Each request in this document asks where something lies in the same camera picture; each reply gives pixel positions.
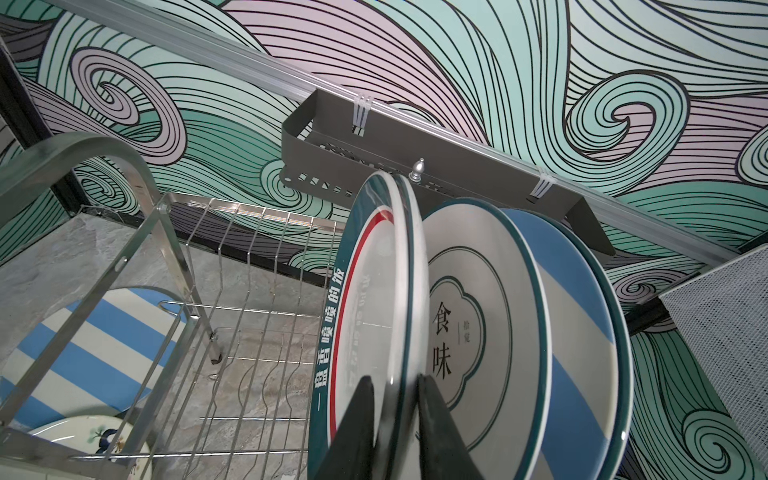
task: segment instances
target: ceramic plate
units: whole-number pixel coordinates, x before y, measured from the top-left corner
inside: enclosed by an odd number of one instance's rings
[[[624,314],[621,311],[616,293],[614,292],[611,281],[605,274],[605,270],[594,257],[589,248],[584,245],[576,235],[569,229],[563,227],[557,222],[547,219],[554,227],[563,233],[573,245],[581,252],[581,255],[589,264],[592,272],[597,278],[601,292],[608,305],[608,311],[611,315],[611,325],[614,329],[616,339],[616,350],[618,357],[618,405],[616,411],[616,420],[614,422],[611,440],[608,443],[608,450],[605,461],[597,476],[598,480],[613,480],[616,471],[621,464],[624,456],[624,450],[629,439],[629,427],[632,420],[632,396],[634,389],[634,373],[632,369],[632,348],[629,340],[627,324],[624,321]]]
[[[538,268],[497,208],[452,200],[424,220],[427,372],[484,478],[528,478],[541,447],[551,340]],[[419,478],[418,442],[407,475]]]
[[[552,328],[552,398],[532,478],[592,480],[614,427],[618,364],[611,316],[587,261],[560,230],[522,210],[503,210],[541,273]]]
[[[147,287],[109,290],[54,362],[14,423],[27,429],[77,415],[113,416],[131,406],[157,351],[175,321],[178,305],[168,292]],[[13,390],[61,325],[72,303],[40,322],[8,357],[0,377],[0,399]],[[182,316],[142,397],[163,371],[186,323]]]
[[[376,172],[349,212],[330,278],[315,362],[308,473],[320,466],[359,379],[370,375],[374,429],[389,457],[401,385],[409,297],[409,258],[402,198],[391,175]],[[379,418],[388,422],[379,428]]]
[[[392,329],[392,335],[404,335],[405,350],[403,352],[393,353],[393,357],[398,358],[404,355],[402,369],[400,374],[400,386],[398,389],[390,388],[387,385],[384,403],[392,402],[396,406],[396,417],[385,421],[382,417],[379,423],[379,437],[390,438],[389,457],[384,454],[387,449],[376,445],[374,454],[373,478],[398,478],[402,470],[402,463],[405,455],[402,453],[407,449],[407,445],[414,430],[414,411],[416,404],[416,380],[419,373],[424,373],[426,368],[426,358],[424,352],[427,349],[427,335],[429,326],[429,267],[427,266],[427,253],[424,238],[424,228],[422,217],[419,212],[419,205],[416,203],[416,197],[411,188],[410,182],[402,175],[395,177],[395,182],[400,190],[403,208],[406,214],[406,230],[408,233],[408,252],[409,252],[409,297],[408,314],[405,329],[401,332],[397,327]],[[382,437],[382,430],[392,425],[393,432],[387,432]]]
[[[109,443],[114,439],[114,434],[118,432],[120,424],[123,421],[117,417],[107,417],[104,415],[84,415],[58,420],[42,426],[39,429],[29,432],[30,435],[46,439],[51,442],[60,443],[71,449],[79,450],[87,454],[104,453]],[[118,444],[112,449],[113,453],[119,453],[125,440],[131,434],[133,426],[126,423],[118,439]],[[141,453],[149,453],[149,447],[146,443],[141,446]],[[146,473],[142,477],[144,466],[147,467]],[[152,478],[152,464],[147,465],[146,458],[140,458],[134,464],[128,480],[150,480]]]

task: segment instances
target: perforated panel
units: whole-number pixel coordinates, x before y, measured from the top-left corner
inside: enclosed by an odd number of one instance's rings
[[[768,467],[768,245],[662,294],[661,301]]]

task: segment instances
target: decorative knob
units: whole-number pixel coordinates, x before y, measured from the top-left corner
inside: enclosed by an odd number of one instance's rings
[[[411,170],[411,173],[408,174],[408,178],[411,179],[411,182],[414,184],[421,183],[422,181],[422,174],[424,173],[425,165],[424,165],[424,159],[419,158],[419,161],[413,164],[413,170]]]

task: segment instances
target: plate logo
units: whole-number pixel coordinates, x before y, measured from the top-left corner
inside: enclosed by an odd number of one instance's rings
[[[471,247],[429,261],[427,373],[468,450],[491,431],[511,370],[511,310],[498,272]]]
[[[485,345],[485,319],[477,300],[453,276],[432,285],[429,306],[432,361],[427,368],[452,409],[477,371]]]

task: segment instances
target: blue and white striped plate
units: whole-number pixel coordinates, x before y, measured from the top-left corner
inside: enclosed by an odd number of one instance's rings
[[[614,327],[598,279],[545,219],[504,210],[539,267],[552,328],[552,397],[535,480],[593,480],[605,460],[618,396]]]
[[[563,227],[561,223],[547,218],[555,228],[561,231],[581,252],[584,259],[589,263],[595,277],[598,279],[600,288],[603,291],[605,301],[608,304],[608,311],[611,313],[611,322],[614,326],[614,336],[616,337],[616,348],[619,362],[619,398],[616,409],[616,421],[614,422],[614,432],[608,443],[608,453],[600,469],[598,480],[613,480],[616,471],[624,457],[624,450],[627,448],[629,439],[629,428],[632,420],[632,402],[634,396],[634,371],[632,363],[632,345],[627,331],[627,322],[624,320],[624,313],[621,311],[621,304],[616,298],[611,281],[608,275],[594,257],[589,248],[584,245],[579,237],[573,232]]]
[[[76,415],[116,415],[131,406],[175,316],[159,307],[176,300],[149,288],[110,290],[54,362],[15,421],[35,429]],[[0,397],[10,394],[48,342],[77,308],[77,301],[39,323],[8,357],[0,377]],[[164,305],[178,311],[179,306]],[[176,328],[146,396],[157,381],[184,329]]]

